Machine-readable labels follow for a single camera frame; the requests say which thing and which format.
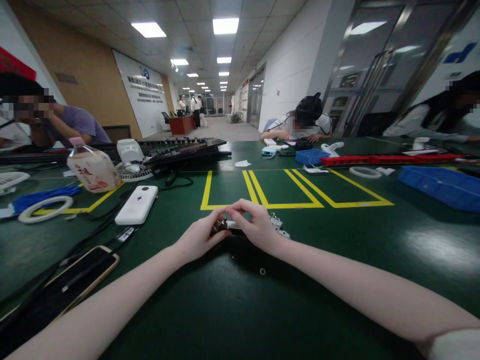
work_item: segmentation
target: green workbench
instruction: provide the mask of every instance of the green workbench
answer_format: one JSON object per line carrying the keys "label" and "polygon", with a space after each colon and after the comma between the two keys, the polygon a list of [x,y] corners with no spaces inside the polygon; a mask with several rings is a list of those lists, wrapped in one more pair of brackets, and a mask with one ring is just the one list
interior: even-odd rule
{"label": "green workbench", "polygon": [[[345,143],[338,151],[342,155],[397,152],[405,142],[399,138],[345,138],[327,143],[339,140]],[[454,210],[398,182],[399,167],[392,175],[375,180],[356,177],[347,168],[310,175],[294,157],[263,160],[263,146],[259,141],[228,143],[222,150],[232,151],[231,158],[187,164],[182,173],[194,184],[158,193],[147,221],[98,289],[173,244],[192,222],[209,213],[202,208],[232,204],[252,195],[261,202],[262,193],[271,205],[269,212],[275,212],[294,240],[397,274],[480,317],[478,215]],[[478,154],[475,147],[463,149]],[[236,168],[235,162],[241,160],[248,160],[251,166]],[[0,208],[20,195],[72,183],[72,179],[62,178],[64,170],[34,175],[19,184],[16,193],[0,197]],[[164,186],[163,180],[149,181]],[[106,212],[133,186],[124,184],[92,214]],[[75,196],[73,208],[88,208],[101,198],[83,190]],[[288,208],[289,204],[306,205]],[[65,217],[31,225],[16,220],[0,222],[0,299],[60,259],[97,225],[82,216]],[[111,225],[90,246],[106,243],[122,229]],[[266,275],[260,274],[260,268]],[[0,309],[0,316],[14,305]],[[412,344],[308,276],[247,240],[229,238],[171,276],[102,356],[192,358],[422,357]]]}

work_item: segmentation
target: red desk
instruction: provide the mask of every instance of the red desk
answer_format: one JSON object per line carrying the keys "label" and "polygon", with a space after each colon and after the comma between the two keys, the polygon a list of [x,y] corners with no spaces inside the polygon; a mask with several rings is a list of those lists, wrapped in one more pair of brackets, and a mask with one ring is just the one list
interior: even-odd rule
{"label": "red desk", "polygon": [[172,135],[187,135],[195,129],[195,121],[193,115],[182,117],[171,117],[168,119]]}

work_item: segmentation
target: hand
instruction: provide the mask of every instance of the hand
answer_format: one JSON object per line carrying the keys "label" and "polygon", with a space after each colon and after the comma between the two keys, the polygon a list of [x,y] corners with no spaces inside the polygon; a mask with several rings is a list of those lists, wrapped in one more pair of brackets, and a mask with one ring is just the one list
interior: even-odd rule
{"label": "hand", "polygon": [[225,219],[222,215],[225,209],[226,207],[215,209],[207,217],[195,221],[172,245],[172,249],[178,253],[185,264],[201,258],[216,244],[232,235],[230,230],[222,230],[210,237],[213,227]]}
{"label": "hand", "polygon": [[[284,238],[275,230],[270,221],[269,212],[262,206],[251,201],[240,199],[226,209],[231,219],[236,222],[247,238],[257,248],[275,256]],[[251,221],[243,217],[243,213],[251,215]]]}
{"label": "hand", "polygon": [[287,130],[277,130],[276,137],[280,140],[288,140],[290,139],[290,133]]}
{"label": "hand", "polygon": [[312,142],[312,143],[316,143],[318,142],[320,139],[322,138],[322,135],[320,134],[312,134],[310,135],[309,137],[306,138],[307,141],[309,142]]}

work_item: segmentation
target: blue plastic tray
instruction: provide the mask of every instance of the blue plastic tray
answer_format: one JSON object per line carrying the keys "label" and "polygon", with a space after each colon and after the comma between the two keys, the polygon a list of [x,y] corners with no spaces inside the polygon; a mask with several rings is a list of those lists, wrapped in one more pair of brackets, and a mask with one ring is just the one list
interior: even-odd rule
{"label": "blue plastic tray", "polygon": [[328,158],[329,156],[328,152],[318,149],[302,150],[296,152],[295,161],[303,165],[317,165],[322,162],[322,158]]}
{"label": "blue plastic tray", "polygon": [[398,181],[457,210],[480,212],[480,178],[442,167],[403,166]]}

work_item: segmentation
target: white power bank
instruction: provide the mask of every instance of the white power bank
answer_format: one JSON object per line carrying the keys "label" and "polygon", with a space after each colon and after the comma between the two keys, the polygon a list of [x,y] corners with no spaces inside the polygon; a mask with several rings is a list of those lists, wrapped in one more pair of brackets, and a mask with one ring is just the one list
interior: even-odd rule
{"label": "white power bank", "polygon": [[137,186],[115,217],[117,225],[140,225],[145,222],[159,192],[156,186]]}

